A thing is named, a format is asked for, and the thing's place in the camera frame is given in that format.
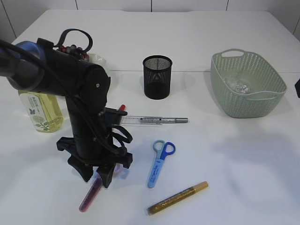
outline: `gold marker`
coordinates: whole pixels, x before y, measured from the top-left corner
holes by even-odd
[[[171,205],[176,204],[177,202],[180,202],[181,200],[190,197],[193,194],[196,194],[197,192],[205,189],[208,187],[208,183],[206,181],[197,184],[195,186],[192,186],[188,189],[185,189],[184,191],[181,191],[155,205],[150,206],[147,211],[149,215],[153,215],[161,210],[164,210],[165,208],[168,208]]]

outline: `white table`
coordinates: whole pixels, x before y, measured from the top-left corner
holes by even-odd
[[[213,54],[240,48],[261,54],[278,72],[300,72],[299,41],[267,12],[193,11],[146,13],[103,10],[49,10],[14,43],[45,38],[58,42],[65,29],[88,32],[91,52],[113,70],[142,71],[150,55],[168,56],[173,71],[207,71]],[[87,45],[82,34],[67,45]]]

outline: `yellow liquid bottle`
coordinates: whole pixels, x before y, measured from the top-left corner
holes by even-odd
[[[52,133],[61,127],[64,118],[55,95],[23,90],[19,90],[18,93],[37,131]]]

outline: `bottle label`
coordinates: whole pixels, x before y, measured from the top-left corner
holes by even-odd
[[[23,93],[20,99],[36,130],[49,131],[49,122],[45,117],[39,98],[35,95]]]

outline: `blue scissors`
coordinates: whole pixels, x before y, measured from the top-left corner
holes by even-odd
[[[157,148],[158,143],[162,144],[161,149]],[[170,152],[167,152],[167,146],[170,145],[172,146],[173,150]],[[149,188],[153,188],[156,181],[158,180],[158,176],[160,173],[161,168],[163,167],[164,164],[164,160],[167,156],[174,154],[175,152],[175,145],[171,142],[167,142],[165,143],[163,140],[157,140],[153,143],[153,149],[154,151],[156,151],[156,160],[155,163],[153,165],[150,177],[149,177],[149,181],[148,181],[148,187]]]

